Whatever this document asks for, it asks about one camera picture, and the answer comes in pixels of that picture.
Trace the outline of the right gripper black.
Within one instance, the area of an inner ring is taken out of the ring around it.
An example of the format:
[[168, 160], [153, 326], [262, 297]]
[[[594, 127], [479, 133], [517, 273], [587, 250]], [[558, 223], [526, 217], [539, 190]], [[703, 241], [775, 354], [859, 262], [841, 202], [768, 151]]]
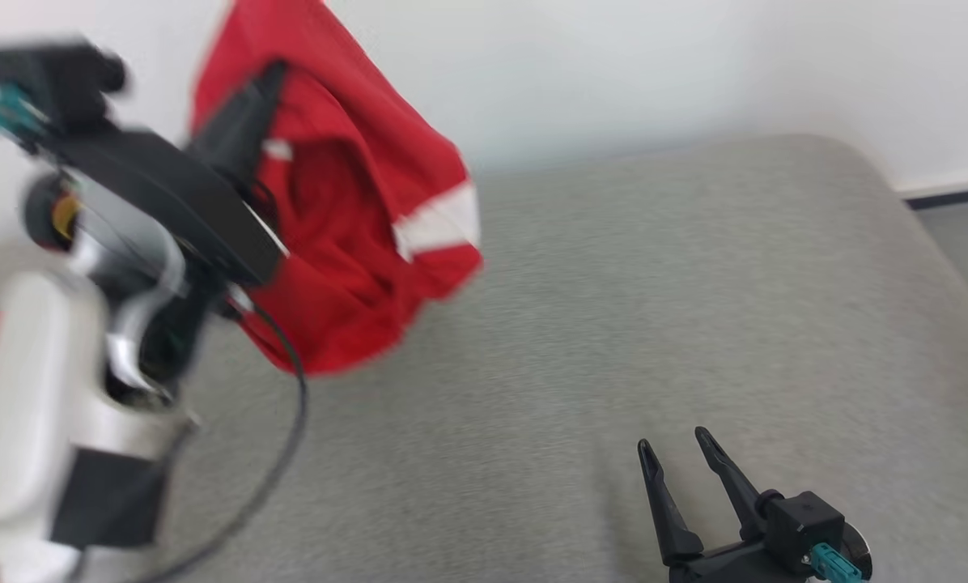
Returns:
[[649, 440], [639, 440], [637, 455], [652, 514], [660, 556], [669, 567], [669, 583], [794, 583], [766, 549], [764, 517], [757, 510], [759, 493], [725, 453], [709, 429], [696, 427], [694, 436], [707, 465], [720, 477], [740, 522], [740, 539], [754, 542], [720, 547], [703, 554], [702, 540], [687, 528], [665, 482], [665, 472]]

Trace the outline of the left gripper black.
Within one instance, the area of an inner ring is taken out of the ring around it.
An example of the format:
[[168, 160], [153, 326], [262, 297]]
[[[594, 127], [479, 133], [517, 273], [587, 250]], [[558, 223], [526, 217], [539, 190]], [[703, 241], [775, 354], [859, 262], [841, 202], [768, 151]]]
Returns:
[[196, 159], [150, 130], [110, 129], [47, 145], [88, 183], [82, 202], [89, 211], [141, 243], [165, 230], [229, 281], [262, 287], [273, 280], [282, 248], [203, 163], [239, 184], [255, 180], [285, 80], [284, 63], [272, 62], [236, 89], [189, 140]]

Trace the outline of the red shorts white side stripe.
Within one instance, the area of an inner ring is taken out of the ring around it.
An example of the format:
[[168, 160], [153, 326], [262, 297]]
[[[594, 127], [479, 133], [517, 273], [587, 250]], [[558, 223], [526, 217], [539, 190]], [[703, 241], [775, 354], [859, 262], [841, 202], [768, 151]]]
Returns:
[[248, 77], [287, 64], [258, 199], [287, 247], [253, 301], [307, 374], [396, 346], [482, 265], [477, 190], [451, 141], [377, 69], [324, 0], [235, 0], [194, 90], [200, 128]]

